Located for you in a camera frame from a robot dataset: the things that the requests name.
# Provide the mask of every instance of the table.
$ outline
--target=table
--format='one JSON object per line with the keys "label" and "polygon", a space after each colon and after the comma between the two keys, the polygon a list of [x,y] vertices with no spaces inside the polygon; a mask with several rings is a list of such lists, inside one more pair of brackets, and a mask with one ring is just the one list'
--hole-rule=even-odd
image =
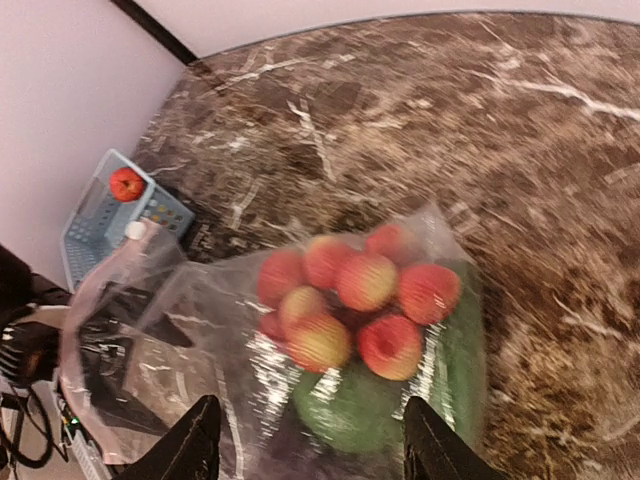
{"label": "table", "polygon": [[188,69],[134,159],[208,262],[436,201],[486,283],[483,455],[640,477],[640,27],[407,17]]}

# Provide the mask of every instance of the red toy apple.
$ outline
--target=red toy apple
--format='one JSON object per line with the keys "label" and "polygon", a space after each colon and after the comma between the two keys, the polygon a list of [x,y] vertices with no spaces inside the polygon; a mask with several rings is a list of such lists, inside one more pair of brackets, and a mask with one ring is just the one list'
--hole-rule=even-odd
{"label": "red toy apple", "polygon": [[123,203],[138,200],[147,188],[143,178],[129,167],[113,172],[109,179],[109,186],[113,197]]}

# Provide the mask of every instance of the white wall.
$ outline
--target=white wall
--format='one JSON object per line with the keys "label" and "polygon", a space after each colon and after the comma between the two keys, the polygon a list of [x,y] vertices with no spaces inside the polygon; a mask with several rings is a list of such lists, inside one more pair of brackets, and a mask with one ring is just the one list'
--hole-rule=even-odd
{"label": "white wall", "polygon": [[64,285],[85,182],[109,147],[133,149],[182,65],[108,0],[1,3],[0,243]]}
{"label": "white wall", "polygon": [[138,0],[138,3],[200,57],[319,26],[412,13],[530,10],[640,23],[640,0]]}

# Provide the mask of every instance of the green mango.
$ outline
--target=green mango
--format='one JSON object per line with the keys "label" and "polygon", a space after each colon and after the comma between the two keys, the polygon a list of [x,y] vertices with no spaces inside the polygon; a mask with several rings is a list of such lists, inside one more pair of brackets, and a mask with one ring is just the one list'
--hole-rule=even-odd
{"label": "green mango", "polygon": [[393,418],[401,384],[353,362],[335,378],[305,372],[293,391],[302,422],[320,439],[345,453],[368,453],[402,442],[402,424]]}

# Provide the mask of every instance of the cucumber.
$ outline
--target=cucumber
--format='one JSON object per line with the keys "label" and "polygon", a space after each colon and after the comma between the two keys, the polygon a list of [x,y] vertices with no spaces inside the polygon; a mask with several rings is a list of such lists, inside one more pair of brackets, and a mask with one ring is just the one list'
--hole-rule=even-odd
{"label": "cucumber", "polygon": [[481,283],[469,262],[442,262],[463,285],[455,311],[439,328],[428,402],[473,449],[482,439],[487,394]]}

